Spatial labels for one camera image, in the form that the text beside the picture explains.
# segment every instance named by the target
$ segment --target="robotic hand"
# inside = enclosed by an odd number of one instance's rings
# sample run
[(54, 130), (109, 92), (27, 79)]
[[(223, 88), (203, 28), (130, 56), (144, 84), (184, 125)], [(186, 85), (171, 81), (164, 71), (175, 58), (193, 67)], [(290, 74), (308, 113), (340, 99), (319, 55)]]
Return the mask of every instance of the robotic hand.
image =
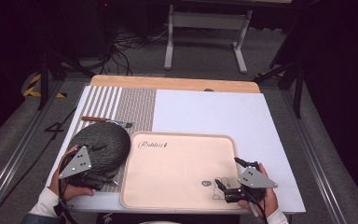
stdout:
[(259, 172), (258, 162), (243, 161), (239, 158), (234, 159), (236, 163), (245, 168), (238, 181), (241, 186), (238, 189), (228, 189), (218, 179), (215, 179), (216, 185), (225, 194), (227, 203), (236, 203), (239, 200), (246, 200), (251, 205), (255, 216), (258, 216), (253, 204), (257, 204), (266, 196), (266, 188), (277, 188), (278, 184), (270, 180)]
[(68, 184), (76, 187), (102, 189), (104, 183), (107, 182), (107, 178), (91, 172), (90, 152), (101, 150), (105, 147), (88, 147), (84, 145), (68, 154), (64, 161), (65, 168), (62, 169), (59, 179), (65, 178)]

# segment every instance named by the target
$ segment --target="beige tray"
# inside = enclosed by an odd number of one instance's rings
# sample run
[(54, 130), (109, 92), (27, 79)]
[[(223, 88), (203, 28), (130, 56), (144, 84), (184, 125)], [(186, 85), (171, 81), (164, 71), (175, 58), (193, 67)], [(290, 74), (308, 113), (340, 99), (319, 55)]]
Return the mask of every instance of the beige tray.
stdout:
[(233, 140), (225, 135), (138, 132), (131, 138), (121, 203), (128, 208), (232, 210), (214, 180), (238, 188)]

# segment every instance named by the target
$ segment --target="metal rail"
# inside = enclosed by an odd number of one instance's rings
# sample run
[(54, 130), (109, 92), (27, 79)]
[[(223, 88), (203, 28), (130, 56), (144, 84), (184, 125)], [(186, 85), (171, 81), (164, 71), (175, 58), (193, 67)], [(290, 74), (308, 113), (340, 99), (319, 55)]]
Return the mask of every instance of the metal rail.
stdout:
[(43, 107), (42, 110), (36, 111), (36, 114), (31, 121), (30, 126), (28, 127), (25, 135), (20, 140), (19, 144), (17, 145), (16, 149), (13, 152), (13, 155), (7, 162), (6, 166), (2, 169), (0, 173), (0, 200), (4, 197), (5, 191), (13, 178), (14, 174), (16, 174), (17, 169), (20, 166), (20, 163), (22, 159), (24, 158), (26, 152), (28, 151), (30, 145), (32, 144), (32, 141), (34, 139), (35, 132), (39, 128), (39, 125), (43, 118), (46, 116), (48, 109), (52, 105), (52, 102), (54, 101), (54, 97), (57, 95), (57, 93), (60, 91), (60, 88), (62, 86), (62, 82), (55, 81), (51, 85), (51, 95), (49, 97), (48, 102)]
[(310, 141), (307, 131), (301, 121), (296, 117), (295, 110), (293, 109), (293, 99), (289, 91), (281, 91), (282, 97), (286, 107), (289, 110), (290, 117), (293, 119), (296, 129), (301, 137), (301, 140), (304, 144), (304, 154), (308, 163), (310, 164), (310, 169), (312, 170), (313, 176), (318, 184), (319, 190), (324, 197), (324, 202), (326, 203), (327, 210), (330, 213), (332, 221), (334, 223), (347, 223), (345, 217), (338, 205), (336, 196), (331, 188), (330, 182), (327, 176), (324, 173), (322, 165), (319, 163), (319, 159), (315, 153), (315, 149)]

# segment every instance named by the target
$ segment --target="table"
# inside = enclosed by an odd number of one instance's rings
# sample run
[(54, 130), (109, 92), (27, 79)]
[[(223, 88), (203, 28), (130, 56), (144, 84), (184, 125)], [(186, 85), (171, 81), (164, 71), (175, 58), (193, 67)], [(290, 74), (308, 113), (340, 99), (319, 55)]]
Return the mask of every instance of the table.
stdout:
[[(280, 185), (275, 191), (283, 212), (305, 212), (267, 103), (252, 82), (95, 76), (82, 93), (49, 179), (69, 147), (72, 136), (88, 125), (80, 119), (81, 116), (135, 120), (129, 134), (142, 130), (228, 135), (235, 141), (240, 158), (261, 161), (269, 177)], [(119, 189), (102, 191), (93, 197), (74, 198), (71, 201), (73, 209), (84, 212), (215, 214), (215, 211), (127, 209), (120, 203)], [(236, 209), (219, 213), (246, 212)]]
[[(256, 0), (256, 1), (242, 1), (255, 3), (272, 3), (272, 4), (290, 4), (292, 0)], [(201, 3), (208, 4), (222, 4), (221, 1), (201, 1)], [(242, 56), (241, 47), (243, 39), (246, 36), (250, 19), (253, 11), (247, 10), (245, 15), (226, 15), (216, 13), (197, 13), (197, 12), (180, 12), (174, 10), (174, 5), (170, 5), (170, 12), (168, 16), (168, 43), (165, 54), (164, 69), (170, 70), (172, 68), (173, 55), (173, 28), (174, 27), (191, 27), (191, 28), (209, 28), (209, 29), (226, 29), (239, 30), (238, 39), (232, 43), (235, 57), (237, 59), (238, 67), (241, 73), (246, 73), (247, 68)]]

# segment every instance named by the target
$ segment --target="person's hand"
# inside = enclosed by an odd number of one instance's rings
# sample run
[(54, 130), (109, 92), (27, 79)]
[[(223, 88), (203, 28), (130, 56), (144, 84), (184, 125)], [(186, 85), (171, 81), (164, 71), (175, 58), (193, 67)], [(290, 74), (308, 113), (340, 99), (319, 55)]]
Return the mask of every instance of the person's hand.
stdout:
[[(58, 191), (58, 182), (60, 181), (58, 178), (59, 175), (59, 170), (60, 170), (60, 166), (62, 163), (63, 158), (68, 154), (71, 153), (73, 151), (75, 151), (78, 148), (78, 145), (72, 147), (71, 149), (69, 149), (65, 155), (62, 156), (61, 161), (58, 165), (57, 170), (54, 172), (53, 177), (51, 178), (51, 183), (50, 183), (50, 190), (53, 191), (55, 194), (57, 194), (57, 196), (60, 196), (60, 193)], [(63, 194), (63, 198), (68, 202), (71, 199), (75, 198), (76, 196), (79, 195), (89, 195), (92, 196), (94, 195), (94, 191), (92, 189), (89, 188), (80, 188), (80, 187), (75, 187), (69, 184), (64, 183), (62, 186), (63, 189), (65, 189), (65, 193)]]
[[(266, 170), (264, 169), (264, 166), (261, 163), (259, 164), (259, 168), (261, 174), (268, 176)], [(259, 203), (262, 208), (264, 207), (266, 208), (265, 213), (267, 217), (269, 217), (272, 213), (274, 213), (278, 209), (278, 200), (273, 189), (266, 189), (266, 197), (264, 198), (264, 200), (262, 200)], [(249, 203), (245, 200), (239, 200), (238, 205), (244, 209), (252, 211)], [(255, 209), (258, 215), (261, 218), (264, 218), (263, 214), (261, 213), (260, 209), (258, 209), (257, 206), (255, 206)]]

